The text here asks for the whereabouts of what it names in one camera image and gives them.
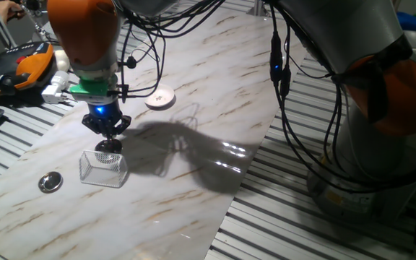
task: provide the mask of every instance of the black cable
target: black cable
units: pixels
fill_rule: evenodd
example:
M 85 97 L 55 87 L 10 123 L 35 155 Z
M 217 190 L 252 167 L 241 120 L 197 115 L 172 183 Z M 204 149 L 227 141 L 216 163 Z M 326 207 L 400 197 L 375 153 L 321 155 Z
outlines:
M 329 136 L 330 136 L 330 132 L 332 131 L 332 127 L 333 124 L 335 122 L 335 118 L 337 117 L 338 114 L 338 97 L 335 97 L 335 106 L 333 109 L 333 114 L 331 115 L 331 119 L 329 122 L 329 127 L 327 127 L 326 132 L 325 132 L 325 138 L 324 138 L 324 156 L 327 159 L 327 161 L 329 162 L 329 164 L 333 164 L 332 161 L 330 160 L 330 156 L 329 156 L 329 152 L 328 152 L 328 143 L 329 143 Z
M 149 53 L 149 51 L 150 50 L 152 50 L 152 48 L 148 48 L 146 51 L 144 51 L 144 50 L 142 50 L 142 49 L 139 49 L 139 48 L 137 48 L 137 49 L 134 49 L 132 52 L 131 52 L 131 56 L 133 56 L 134 54 L 134 52 L 135 51 L 141 51 L 141 52 L 143 52 L 144 53 L 144 55 L 141 57 L 141 58 L 139 58 L 138 60 L 136 60 L 136 63 L 138 64 L 140 61 L 142 61 L 146 56 L 149 56 L 152 60 L 154 60 L 154 61 L 157 61 L 157 59 L 156 58 L 154 58 L 154 56 L 152 56 L 152 55 L 150 55 L 150 53 Z
M 290 17 L 288 17 L 288 14 L 285 13 L 285 11 L 283 9 L 277 8 L 280 12 L 280 14 L 284 17 L 284 19 L 287 21 L 288 19 L 291 19 Z M 339 97 L 337 97 L 338 101 L 336 103 L 336 108 L 337 108 L 337 129 L 339 129 L 339 125 L 340 125 L 340 119 L 341 119 L 341 115 L 342 115 L 342 101 L 341 101 L 341 88 L 339 88 Z M 373 193 L 373 192 L 378 192 L 378 191 L 384 191 L 387 189 L 395 189 L 395 188 L 399 188 L 402 186 L 406 186 L 406 185 L 410 185 L 412 183 L 416 182 L 416 169 L 411 171 L 410 173 L 403 175 L 400 178 L 396 178 L 393 180 L 389 180 L 389 181 L 374 181 L 374 182 L 362 182 L 362 181 L 357 181 L 351 178 L 348 178 L 346 176 L 340 175 L 336 172 L 334 172 L 331 169 L 328 169 L 325 165 L 323 165 L 321 162 L 319 162 L 318 160 L 316 160 L 316 158 L 310 154 L 308 152 L 308 150 L 303 146 L 303 144 L 299 141 L 298 137 L 295 135 L 295 133 L 293 132 L 290 123 L 288 122 L 287 116 L 285 114 L 285 99 L 283 100 L 283 105 L 281 102 L 279 102 L 280 107 L 281 107 L 281 112 L 282 112 L 282 127 L 284 129 L 284 133 L 285 133 L 285 138 L 287 139 L 287 143 L 290 145 L 290 147 L 292 148 L 293 152 L 296 154 L 296 156 L 298 157 L 298 159 L 301 160 L 301 162 L 303 162 L 303 164 L 312 172 L 314 173 L 316 176 L 318 176 L 323 182 L 329 184 L 330 186 L 336 188 L 336 189 L 340 189 L 342 191 L 346 191 L 346 192 L 350 192 L 350 193 L 354 193 L 354 194 L 364 194 L 364 193 Z M 366 190 L 366 191 L 353 191 L 353 190 L 349 190 L 349 189 L 345 189 L 345 188 L 340 188 L 338 186 L 335 186 L 333 183 L 331 183 L 330 181 L 326 180 L 323 176 L 319 175 L 313 168 L 311 168 L 308 163 L 303 159 L 303 157 L 298 153 L 298 151 L 296 150 L 296 148 L 294 147 L 293 143 L 291 142 L 289 136 L 287 135 L 287 128 L 290 132 L 290 134 L 292 135 L 293 139 L 298 143 L 298 145 L 300 146 L 300 148 L 307 154 L 307 156 L 309 156 L 319 167 L 323 168 L 324 170 L 327 170 L 329 173 L 331 173 L 333 176 L 336 176 L 338 178 L 341 178 L 343 180 L 349 181 L 350 183 L 355 183 L 355 184 L 360 184 L 363 186 L 368 186 L 368 185 L 372 185 L 374 186 L 374 188 L 370 189 L 370 190 Z
M 274 9 L 274 5 L 272 4 L 272 2 L 269 3 L 270 7 L 271 7 L 271 14 L 272 14 L 272 25 L 274 26 L 274 33 L 277 32 L 277 21 L 275 18 L 275 9 Z
M 124 54 L 126 52 L 126 47 L 128 45 L 128 38 L 131 34 L 132 25 L 129 25 L 128 32 L 126 33 L 126 37 L 124 38 L 123 49 L 121 50 L 121 85 L 124 86 Z
M 331 187 L 333 187 L 335 189 L 338 189 L 340 191 L 349 192 L 351 194 L 371 194 L 371 193 L 374 193 L 374 192 L 377 192 L 377 191 L 381 191 L 382 190 L 382 189 L 375 188 L 375 189 L 370 189 L 370 190 L 367 189 L 367 190 L 364 190 L 364 191 L 357 191 L 357 190 L 352 190 L 352 189 L 348 189 L 348 188 L 342 188 L 342 187 L 340 187 L 340 186 L 332 183 L 331 181 L 325 179 L 325 177 L 323 177 L 320 173 L 317 173 L 317 171 L 315 171 L 312 168 L 312 166 L 309 165 L 304 160 L 304 158 L 300 155 L 299 151 L 296 150 L 295 145 L 293 145 L 292 141 L 290 140 L 290 138 L 288 136 L 288 133 L 287 133 L 287 128 L 290 130 L 291 129 L 291 126 L 290 126 L 290 123 L 288 122 L 287 115 L 285 114 L 285 101 L 284 100 L 281 100 L 281 98 L 280 98 L 280 92 L 279 92 L 278 87 L 275 87 L 275 93 L 276 93 L 276 96 L 277 96 L 277 101 L 279 102 L 280 111 L 282 113 L 282 128 L 283 128 L 284 135 L 285 135 L 285 138 L 287 140 L 287 143 L 290 146 L 290 148 L 292 149 L 292 151 L 295 153 L 295 155 L 298 157 L 298 159 L 304 164 L 304 166 L 307 167 L 307 169 L 309 171 L 312 172 L 312 174 L 314 174 L 315 176 L 317 176 L 319 179 L 321 179 L 324 183 L 328 184 L 329 186 L 331 186 Z
M 335 163 L 337 164 L 338 168 L 342 171 L 343 168 L 339 164 L 338 161 L 338 154 L 337 154 L 337 142 L 338 142 L 338 133 L 339 133 L 339 127 L 341 126 L 341 115 L 342 115 L 342 96 L 341 96 L 341 86 L 336 84 L 337 86 L 337 107 L 338 107 L 338 115 L 337 115 L 337 124 L 335 127 L 335 132 L 333 135 L 333 144 L 331 145 L 331 149 L 333 152 L 333 159 Z
M 149 40 L 151 42 L 151 46 L 152 46 L 152 49 L 153 49 L 155 55 L 158 56 L 157 49 L 155 47 L 155 42 L 152 40 L 152 37 L 150 36 L 149 33 L 147 33 L 147 36 L 149 37 Z M 151 91 L 150 93 L 148 93 L 146 95 L 130 95 L 129 96 L 130 98 L 147 98 L 157 90 L 157 87 L 158 87 L 158 85 L 160 83 L 160 80 L 162 78 L 162 75 L 163 75 L 163 68 L 165 66 L 166 39 L 163 38 L 162 40 L 163 40 L 163 52 L 162 52 L 162 58 L 161 58 L 162 63 L 161 63 L 161 66 L 160 66 L 160 63 L 158 61 L 156 61 L 156 64 L 157 64 L 157 81 L 156 81 L 156 83 L 151 87 L 144 87 L 144 88 L 138 89 L 138 90 L 129 90 L 129 92 L 140 92 L 140 91 L 143 91 L 143 90 L 150 90 L 150 89 L 153 88 L 153 91 Z
M 153 25 L 152 23 L 147 22 L 148 25 L 151 25 L 151 28 L 146 27 L 145 25 L 142 24 L 142 19 L 140 19 L 138 16 L 131 14 L 131 20 L 133 20 L 134 24 L 143 29 L 144 31 L 150 33 L 151 35 L 157 35 L 155 34 L 153 31 L 154 30 L 160 30 L 160 34 L 158 35 L 161 38 L 178 38 L 181 36 L 186 35 L 187 33 L 191 32 L 192 30 L 195 30 L 201 23 L 203 23 L 206 19 L 208 19 L 220 6 L 221 4 L 223 4 L 225 2 L 225 0 L 217 0 L 213 1 L 213 3 L 216 3 L 215 6 L 211 9 L 211 11 L 208 12 L 208 14 L 206 14 L 200 21 L 198 21 L 195 25 L 193 25 L 192 27 L 190 27 L 189 29 L 187 29 L 184 32 L 181 32 L 177 35 L 163 35 L 161 33 L 161 29 L 163 29 L 164 27 L 159 27 L 157 25 Z
M 279 12 L 281 13 L 282 16 L 286 15 L 285 12 L 281 9 L 278 9 Z M 287 40 L 289 41 L 291 37 L 291 32 L 288 33 L 287 35 Z M 290 44 L 288 44 L 288 46 L 286 47 L 287 49 L 287 57 L 290 57 Z M 359 180 L 355 180 L 354 178 L 342 175 L 340 173 L 335 172 L 334 170 L 328 168 L 326 165 L 324 165 L 323 163 L 321 163 L 318 159 L 316 159 L 303 145 L 303 143 L 299 140 L 299 138 L 295 135 L 294 131 L 291 129 L 291 126 L 289 124 L 289 122 L 287 121 L 286 115 L 285 115 L 285 107 L 283 108 L 283 113 L 282 113 L 282 122 L 285 121 L 285 124 L 289 126 L 289 132 L 291 133 L 293 139 L 297 142 L 298 146 L 304 151 L 304 153 L 306 153 L 307 156 L 309 156 L 312 161 L 315 162 L 315 164 L 317 164 L 318 166 L 320 166 L 321 168 L 323 168 L 324 170 L 327 170 L 328 172 L 330 172 L 333 176 L 336 176 L 338 178 L 341 178 L 342 180 L 345 181 L 349 181 L 351 183 L 356 183 L 356 184 L 360 184 L 362 186 L 380 186 L 384 183 L 379 183 L 379 182 L 374 182 L 374 181 L 359 181 Z M 297 157 L 300 158 L 300 160 L 307 165 L 307 163 L 305 162 L 305 160 L 298 154 L 296 153 Z
M 331 77 L 334 75 L 334 73 L 328 73 L 325 74 L 324 76 L 320 76 L 320 77 L 316 77 L 316 76 L 311 76 L 308 73 L 306 73 L 306 71 L 304 71 L 303 69 L 301 69 L 301 67 L 296 63 L 295 59 L 293 59 L 293 57 L 290 57 L 290 59 L 292 59 L 293 63 L 295 64 L 295 66 L 306 76 L 310 77 L 311 79 L 325 79 L 328 77 Z

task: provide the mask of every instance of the white disc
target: white disc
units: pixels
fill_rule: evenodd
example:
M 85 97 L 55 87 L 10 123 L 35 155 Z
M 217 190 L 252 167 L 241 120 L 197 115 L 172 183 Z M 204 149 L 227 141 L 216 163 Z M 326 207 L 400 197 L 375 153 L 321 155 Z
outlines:
M 167 104 L 169 104 L 174 98 L 174 90 L 173 88 L 159 84 L 157 90 L 153 94 L 151 94 L 148 98 L 145 99 L 145 103 L 148 106 L 154 108 L 161 108 Z

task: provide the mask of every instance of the white cable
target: white cable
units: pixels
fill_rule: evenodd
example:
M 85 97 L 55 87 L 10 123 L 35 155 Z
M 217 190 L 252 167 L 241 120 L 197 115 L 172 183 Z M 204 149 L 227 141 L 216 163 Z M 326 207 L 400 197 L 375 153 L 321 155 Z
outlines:
M 348 98 L 347 98 L 347 93 L 346 93 L 346 89 L 344 87 L 342 87 L 342 91 L 344 93 L 344 98 L 346 100 L 346 120 L 347 120 L 347 125 L 349 127 L 349 132 L 350 132 L 350 145 L 351 145 L 351 150 L 352 150 L 352 156 L 355 159 L 355 162 L 357 163 L 357 166 L 359 167 L 359 170 L 368 178 L 374 180 L 374 181 L 382 181 L 381 179 L 377 178 L 377 177 L 373 177 L 370 173 L 367 173 L 367 171 L 365 171 L 364 167 L 360 164 L 359 162 L 359 157 L 354 149 L 354 144 L 352 143 L 352 133 L 351 133 L 351 122 L 350 122 L 350 106 L 348 105 L 349 103 L 347 102 Z

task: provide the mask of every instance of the cable connector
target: cable connector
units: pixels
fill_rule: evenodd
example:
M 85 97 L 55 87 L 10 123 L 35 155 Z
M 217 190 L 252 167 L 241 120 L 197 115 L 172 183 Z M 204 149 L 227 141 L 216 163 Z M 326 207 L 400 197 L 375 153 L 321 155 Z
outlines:
M 58 71 L 51 79 L 51 84 L 41 93 L 44 101 L 48 104 L 59 104 L 64 101 L 62 90 L 69 86 L 69 74 L 65 71 Z
M 292 72 L 290 71 L 290 65 L 285 65 L 282 71 L 282 79 L 280 81 L 280 95 L 284 100 L 290 92 L 290 84 L 292 79 Z
M 129 85 L 128 84 L 120 84 L 119 87 L 121 88 L 121 101 L 124 104 L 126 102 L 126 99 L 128 98 Z
M 278 32 L 274 32 L 271 39 L 270 74 L 274 87 L 279 87 L 282 79 L 282 44 Z

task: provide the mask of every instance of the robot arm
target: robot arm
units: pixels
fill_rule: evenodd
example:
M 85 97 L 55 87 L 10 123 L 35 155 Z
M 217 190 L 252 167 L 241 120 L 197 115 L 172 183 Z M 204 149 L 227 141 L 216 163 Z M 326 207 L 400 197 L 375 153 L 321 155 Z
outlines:
M 130 124 L 118 107 L 116 41 L 123 12 L 155 16 L 176 0 L 49 0 L 51 26 L 90 105 L 83 123 L 109 142 Z M 391 0 L 273 1 L 297 36 L 346 85 L 363 114 L 386 134 L 416 133 L 416 62 Z

